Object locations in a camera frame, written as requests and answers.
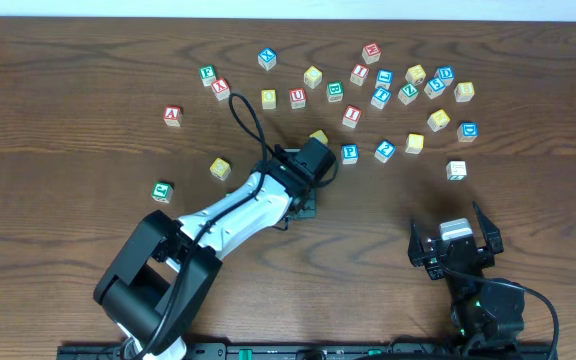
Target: white wall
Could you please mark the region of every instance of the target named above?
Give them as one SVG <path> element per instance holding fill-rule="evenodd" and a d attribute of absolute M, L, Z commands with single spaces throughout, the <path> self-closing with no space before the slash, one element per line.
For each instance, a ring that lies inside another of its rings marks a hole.
<path fill-rule="evenodd" d="M 576 0 L 0 0 L 0 16 L 576 21 Z"/>

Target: green block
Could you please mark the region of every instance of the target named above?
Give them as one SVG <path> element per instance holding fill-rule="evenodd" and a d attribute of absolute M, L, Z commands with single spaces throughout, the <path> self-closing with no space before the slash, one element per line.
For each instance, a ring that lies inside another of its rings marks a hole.
<path fill-rule="evenodd" d="M 215 72 L 215 67 L 212 65 L 206 65 L 199 68 L 199 75 L 202 79 L 207 79 L 210 77 L 217 77 L 217 72 Z"/>
<path fill-rule="evenodd" d="M 402 87 L 401 90 L 406 94 L 408 97 L 413 97 L 415 94 L 419 93 L 419 90 L 413 84 L 406 84 L 406 86 Z"/>
<path fill-rule="evenodd" d="M 344 85 L 341 81 L 328 83 L 328 95 L 343 95 Z"/>
<path fill-rule="evenodd" d="M 172 199 L 172 186 L 170 184 L 158 182 L 152 189 L 152 198 L 159 202 L 169 203 Z"/>
<path fill-rule="evenodd" d="M 239 350 L 239 360 L 252 360 L 252 350 Z"/>

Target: cube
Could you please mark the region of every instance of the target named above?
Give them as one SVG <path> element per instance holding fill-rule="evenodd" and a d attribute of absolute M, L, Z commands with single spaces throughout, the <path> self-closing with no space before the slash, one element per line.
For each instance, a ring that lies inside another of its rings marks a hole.
<path fill-rule="evenodd" d="M 210 172 L 219 180 L 224 181 L 230 175 L 230 164 L 224 160 L 217 158 L 215 162 L 210 165 Z"/>
<path fill-rule="evenodd" d="M 368 72 L 370 72 L 370 70 L 368 70 L 367 67 L 359 64 L 355 65 L 354 69 L 352 69 L 352 73 L 350 73 L 350 82 L 362 86 L 364 81 L 368 78 Z"/>
<path fill-rule="evenodd" d="M 155 187 L 152 188 L 152 198 L 155 201 L 163 202 L 166 204 L 170 203 L 170 199 L 172 199 L 172 185 L 158 182 L 155 183 Z"/>
<path fill-rule="evenodd" d="M 210 87 L 212 87 L 212 92 L 215 94 L 217 100 L 219 101 L 228 99 L 228 96 L 230 96 L 230 87 L 228 86 L 226 80 L 223 78 L 218 79 L 217 81 L 210 84 Z"/>
<path fill-rule="evenodd" d="M 472 83 L 459 83 L 455 87 L 455 100 L 457 102 L 470 101 L 473 96 L 475 96 L 475 87 L 472 86 Z"/>
<path fill-rule="evenodd" d="M 428 83 L 424 88 L 424 92 L 431 99 L 434 99 L 437 96 L 441 95 L 444 92 L 444 90 L 446 90 L 446 85 L 444 85 L 444 83 L 437 78 L 428 80 Z"/>
<path fill-rule="evenodd" d="M 410 104 L 419 95 L 419 90 L 413 84 L 406 84 L 399 90 L 397 97 L 404 105 Z"/>
<path fill-rule="evenodd" d="M 217 72 L 215 71 L 215 67 L 212 65 L 200 67 L 199 76 L 201 77 L 201 82 L 204 83 L 204 86 L 210 86 L 210 84 L 217 80 Z"/>
<path fill-rule="evenodd" d="M 424 148 L 424 136 L 409 134 L 406 139 L 406 152 L 409 154 L 419 154 Z"/>
<path fill-rule="evenodd" d="M 392 78 L 394 74 L 390 70 L 381 69 L 377 72 L 377 82 L 375 82 L 375 89 L 382 87 L 386 90 L 390 90 L 390 84 L 392 84 Z"/>
<path fill-rule="evenodd" d="M 457 140 L 459 142 L 473 142 L 479 135 L 479 129 L 475 123 L 463 123 L 457 129 Z"/>
<path fill-rule="evenodd" d="M 328 138 L 323 131 L 317 130 L 314 133 L 310 134 L 310 137 L 314 137 L 315 139 L 319 140 L 322 144 L 328 145 Z"/>
<path fill-rule="evenodd" d="M 463 180 L 466 175 L 465 161 L 451 161 L 446 165 L 446 177 L 448 180 Z"/>
<path fill-rule="evenodd" d="M 406 81 L 417 86 L 426 79 L 426 72 L 421 65 L 415 65 L 406 72 Z"/>
<path fill-rule="evenodd" d="M 180 127 L 183 117 L 183 111 L 180 107 L 166 106 L 166 111 L 164 111 L 164 121 L 166 125 Z"/>
<path fill-rule="evenodd" d="M 370 103 L 378 109 L 383 109 L 388 100 L 390 100 L 390 95 L 392 95 L 390 91 L 384 88 L 377 88 Z"/>
<path fill-rule="evenodd" d="M 328 94 L 328 102 L 341 101 L 344 97 L 344 85 L 341 81 L 328 83 L 328 90 L 326 93 Z"/>
<path fill-rule="evenodd" d="M 388 159 L 390 159 L 390 157 L 392 156 L 392 154 L 395 153 L 395 146 L 393 144 L 391 144 L 388 140 L 384 140 L 381 142 L 381 144 L 379 144 L 379 146 L 377 146 L 377 150 L 375 150 L 375 157 L 385 163 L 386 161 L 388 161 Z"/>
<path fill-rule="evenodd" d="M 357 126 L 360 117 L 361 117 L 361 110 L 353 106 L 348 106 L 346 108 L 346 112 L 344 112 L 344 117 L 341 120 L 341 123 L 354 129 Z"/>
<path fill-rule="evenodd" d="M 323 78 L 324 74 L 314 66 L 311 66 L 306 70 L 304 73 L 304 83 L 310 86 L 311 89 L 314 89 L 321 83 L 321 79 Z"/>
<path fill-rule="evenodd" d="M 290 107 L 293 109 L 306 107 L 306 90 L 303 88 L 290 90 Z"/>
<path fill-rule="evenodd" d="M 261 90 L 261 108 L 262 109 L 277 108 L 277 93 L 275 92 L 275 90 Z"/>
<path fill-rule="evenodd" d="M 341 163 L 356 164 L 359 160 L 359 147 L 357 145 L 344 145 L 341 147 Z"/>
<path fill-rule="evenodd" d="M 437 132 L 437 131 L 445 128 L 449 122 L 450 122 L 450 118 L 448 117 L 448 114 L 446 114 L 446 112 L 443 109 L 435 111 L 428 118 L 428 126 L 430 126 L 430 128 L 434 132 Z"/>
<path fill-rule="evenodd" d="M 450 66 L 444 66 L 437 69 L 435 72 L 435 78 L 441 80 L 444 85 L 448 86 L 452 84 L 452 81 L 455 79 L 455 72 L 452 70 Z"/>
<path fill-rule="evenodd" d="M 372 64 L 379 61 L 381 56 L 381 49 L 377 43 L 372 43 L 364 46 L 364 50 L 361 52 L 361 57 L 364 58 L 366 64 Z"/>
<path fill-rule="evenodd" d="M 273 66 L 277 65 L 277 54 L 270 48 L 265 48 L 261 50 L 259 56 L 257 56 L 257 61 L 262 68 L 266 71 L 272 69 Z"/>

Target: wood grain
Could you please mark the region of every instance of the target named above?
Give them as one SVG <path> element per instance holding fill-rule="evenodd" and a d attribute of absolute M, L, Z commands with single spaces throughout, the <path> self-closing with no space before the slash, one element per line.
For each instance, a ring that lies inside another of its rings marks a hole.
<path fill-rule="evenodd" d="M 373 75 L 393 70 L 395 91 L 420 63 L 453 66 L 477 95 L 456 104 L 453 85 L 378 111 L 374 76 L 349 82 L 369 41 L 383 49 Z M 256 61 L 266 46 L 279 54 L 269 72 Z M 576 24 L 32 18 L 0 19 L 0 359 L 119 339 L 92 290 L 137 222 L 156 208 L 197 211 L 245 179 L 258 145 L 201 85 L 209 63 L 259 109 L 269 142 L 296 147 L 323 129 L 335 152 L 356 143 L 362 158 L 320 192 L 317 219 L 263 231 L 225 260 L 193 334 L 374 342 L 454 332 L 445 285 L 408 262 L 407 224 L 472 221 L 477 200 L 506 243 L 487 276 L 548 296 L 560 356 L 576 359 Z M 344 82 L 342 103 L 326 103 L 320 85 L 290 110 L 288 90 L 310 65 Z M 261 110 L 267 88 L 276 110 Z M 168 104 L 185 108 L 181 129 L 161 119 Z M 355 130 L 341 125 L 345 104 L 364 110 Z M 432 133 L 425 120 L 439 108 L 452 121 Z M 479 124 L 472 144 L 456 142 L 462 121 Z M 401 151 L 409 132 L 426 135 L 419 156 Z M 400 149 L 382 165 L 372 153 L 384 138 Z M 217 156 L 233 164 L 225 183 L 208 171 Z M 445 180 L 452 159 L 467 161 L 466 181 Z M 169 206 L 149 198 L 159 179 L 175 183 Z M 543 305 L 528 299 L 524 318 L 523 338 L 549 341 Z"/>

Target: blue and white cube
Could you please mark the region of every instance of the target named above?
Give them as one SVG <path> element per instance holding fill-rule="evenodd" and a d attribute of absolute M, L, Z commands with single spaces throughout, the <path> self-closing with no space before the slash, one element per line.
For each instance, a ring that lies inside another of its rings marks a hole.
<path fill-rule="evenodd" d="M 455 72 L 452 71 L 451 66 L 444 66 L 437 69 L 435 77 L 441 80 L 441 82 L 443 82 L 444 85 L 448 86 L 452 84 L 453 80 L 455 80 Z"/>
<path fill-rule="evenodd" d="M 441 93 L 446 90 L 446 85 L 444 85 L 441 80 L 434 78 L 432 80 L 428 80 L 426 87 L 424 88 L 424 92 L 428 95 L 429 98 L 434 99 L 437 96 L 441 95 Z"/>
<path fill-rule="evenodd" d="M 383 109 L 384 106 L 386 106 L 386 103 L 388 103 L 388 100 L 390 100 L 391 95 L 390 91 L 384 88 L 377 88 L 370 103 L 377 109 Z"/>
<path fill-rule="evenodd" d="M 259 65 L 268 71 L 277 65 L 277 54 L 270 48 L 265 48 L 259 53 L 257 60 L 259 61 Z"/>
<path fill-rule="evenodd" d="M 459 142 L 473 142 L 479 136 L 479 128 L 475 123 L 462 123 L 457 129 L 457 140 Z"/>
<path fill-rule="evenodd" d="M 384 88 L 386 90 L 390 89 L 390 84 L 392 84 L 392 79 L 395 76 L 390 70 L 379 70 L 377 73 L 377 82 L 375 83 L 375 88 Z"/>
<path fill-rule="evenodd" d="M 357 145 L 344 145 L 341 147 L 341 163 L 355 164 L 359 160 L 359 148 Z"/>
<path fill-rule="evenodd" d="M 375 157 L 379 161 L 385 163 L 388 161 L 388 159 L 390 159 L 390 157 L 392 157 L 392 155 L 395 153 L 395 150 L 395 145 L 391 144 L 388 140 L 384 140 L 381 142 L 381 144 L 379 144 L 379 146 L 377 146 Z"/>

